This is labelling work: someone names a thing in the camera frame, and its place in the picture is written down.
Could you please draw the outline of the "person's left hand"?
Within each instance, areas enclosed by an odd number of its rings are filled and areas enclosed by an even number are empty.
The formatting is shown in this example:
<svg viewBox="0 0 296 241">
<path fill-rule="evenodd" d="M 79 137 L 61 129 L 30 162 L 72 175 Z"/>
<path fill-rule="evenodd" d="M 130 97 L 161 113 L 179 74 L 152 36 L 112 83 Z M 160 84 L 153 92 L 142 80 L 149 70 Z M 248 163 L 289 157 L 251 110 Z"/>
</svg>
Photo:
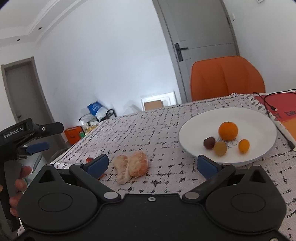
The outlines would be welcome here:
<svg viewBox="0 0 296 241">
<path fill-rule="evenodd" d="M 21 169 L 20 177 L 17 180 L 15 180 L 16 195 L 12 196 L 9 199 L 9 204 L 11 206 L 10 213 L 15 217 L 19 217 L 19 214 L 17 211 L 17 205 L 23 195 L 23 192 L 25 192 L 27 189 L 27 184 L 24 181 L 24 179 L 27 176 L 29 176 L 31 172 L 32 172 L 32 168 L 30 166 L 24 166 Z"/>
</svg>

